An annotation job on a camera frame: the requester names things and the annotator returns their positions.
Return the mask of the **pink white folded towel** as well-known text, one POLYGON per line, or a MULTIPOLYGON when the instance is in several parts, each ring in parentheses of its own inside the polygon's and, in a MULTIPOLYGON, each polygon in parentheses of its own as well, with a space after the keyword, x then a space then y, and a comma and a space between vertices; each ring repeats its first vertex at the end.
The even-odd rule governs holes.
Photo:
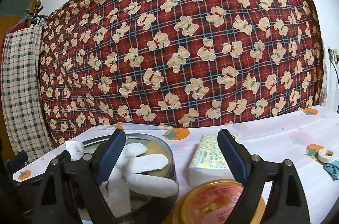
POLYGON ((70 154, 72 161, 80 160, 85 154, 83 142, 67 140, 65 142, 65 149, 70 154))

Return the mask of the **yellow blue tissue pack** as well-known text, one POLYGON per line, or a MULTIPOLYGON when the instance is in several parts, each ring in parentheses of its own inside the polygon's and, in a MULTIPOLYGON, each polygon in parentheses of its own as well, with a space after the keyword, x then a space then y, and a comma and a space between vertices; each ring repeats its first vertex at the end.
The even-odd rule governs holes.
POLYGON ((189 165, 189 186, 234 177, 218 146, 217 134, 203 134, 189 165))

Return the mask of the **round metal tin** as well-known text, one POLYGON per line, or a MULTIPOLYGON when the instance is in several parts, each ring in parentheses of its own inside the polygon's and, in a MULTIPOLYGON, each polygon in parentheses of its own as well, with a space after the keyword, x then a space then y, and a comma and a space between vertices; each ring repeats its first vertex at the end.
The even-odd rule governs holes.
POLYGON ((99 189, 117 223, 162 223, 171 213, 179 184, 173 153, 162 139, 126 134, 113 172, 99 189))

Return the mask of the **white tape roll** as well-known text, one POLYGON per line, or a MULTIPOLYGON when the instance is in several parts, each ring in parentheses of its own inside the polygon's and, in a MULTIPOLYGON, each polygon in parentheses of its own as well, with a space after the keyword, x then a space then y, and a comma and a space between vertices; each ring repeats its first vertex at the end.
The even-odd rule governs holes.
POLYGON ((329 164, 336 160, 336 155, 332 150, 322 148, 318 151, 317 159, 324 164, 329 164))

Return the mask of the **white knitted cloth blue edge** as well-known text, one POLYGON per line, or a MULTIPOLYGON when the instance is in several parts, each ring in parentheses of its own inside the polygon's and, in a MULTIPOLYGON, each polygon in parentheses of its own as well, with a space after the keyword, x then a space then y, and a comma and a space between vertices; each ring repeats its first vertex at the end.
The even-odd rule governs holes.
POLYGON ((121 152, 107 181, 99 186, 109 209, 115 217, 132 212, 131 192, 142 196, 168 198, 178 193, 177 182, 166 177, 143 174, 147 171, 146 145, 134 142, 121 152))

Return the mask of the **wall power socket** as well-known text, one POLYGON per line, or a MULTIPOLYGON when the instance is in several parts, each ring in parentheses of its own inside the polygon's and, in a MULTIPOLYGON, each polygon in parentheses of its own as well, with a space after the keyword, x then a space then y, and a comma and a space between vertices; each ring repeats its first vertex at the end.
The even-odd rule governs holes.
POLYGON ((328 53, 329 59, 337 65, 339 60, 338 50, 336 48, 328 48, 328 53))

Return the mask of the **red plaid bear blanket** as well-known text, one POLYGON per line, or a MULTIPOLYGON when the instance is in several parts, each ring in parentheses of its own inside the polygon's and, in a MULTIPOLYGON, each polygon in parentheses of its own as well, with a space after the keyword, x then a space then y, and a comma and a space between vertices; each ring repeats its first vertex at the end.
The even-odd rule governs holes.
POLYGON ((43 41, 43 109, 59 144, 96 125, 209 127, 320 100, 313 0, 69 0, 43 41))

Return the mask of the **wooden coat rack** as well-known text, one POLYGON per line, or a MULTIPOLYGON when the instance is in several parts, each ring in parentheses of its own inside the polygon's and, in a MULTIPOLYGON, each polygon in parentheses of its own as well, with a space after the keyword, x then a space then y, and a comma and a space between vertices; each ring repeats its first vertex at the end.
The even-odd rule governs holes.
POLYGON ((41 11, 44 9, 41 2, 42 0, 36 0, 32 9, 25 10, 25 22, 28 26, 37 26, 42 24, 47 17, 41 13, 41 11))

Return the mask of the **yellow sponge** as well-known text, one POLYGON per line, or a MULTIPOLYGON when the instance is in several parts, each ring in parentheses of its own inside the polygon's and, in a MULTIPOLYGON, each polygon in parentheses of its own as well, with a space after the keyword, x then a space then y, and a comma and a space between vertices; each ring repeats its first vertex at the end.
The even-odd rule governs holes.
POLYGON ((143 174, 166 178, 172 165, 172 156, 165 146, 156 141, 150 141, 146 147, 147 152, 141 155, 147 164, 147 171, 143 174))

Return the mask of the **white fruit print tablecloth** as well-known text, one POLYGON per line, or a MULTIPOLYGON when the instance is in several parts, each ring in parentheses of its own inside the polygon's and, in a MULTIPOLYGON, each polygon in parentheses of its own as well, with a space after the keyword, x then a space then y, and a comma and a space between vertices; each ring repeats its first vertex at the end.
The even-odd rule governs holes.
POLYGON ((123 128, 127 133, 151 134, 169 145, 180 196, 190 189, 188 166, 202 135, 215 134, 225 128, 240 138, 249 153, 266 161, 281 163, 290 159, 294 163, 307 198, 311 223, 321 223, 338 198, 338 182, 307 155, 308 149, 316 145, 338 152, 338 113, 321 106, 245 123, 190 128, 189 133, 177 140, 165 127, 124 125, 123 128))

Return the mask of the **teal cloth piece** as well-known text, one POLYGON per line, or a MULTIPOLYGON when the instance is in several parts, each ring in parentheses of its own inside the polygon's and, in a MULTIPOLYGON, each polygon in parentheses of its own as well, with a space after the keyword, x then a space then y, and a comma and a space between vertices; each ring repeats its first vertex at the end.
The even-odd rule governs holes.
POLYGON ((324 170, 330 175, 330 177, 334 181, 339 179, 339 161, 338 160, 335 160, 331 163, 325 163, 324 170))

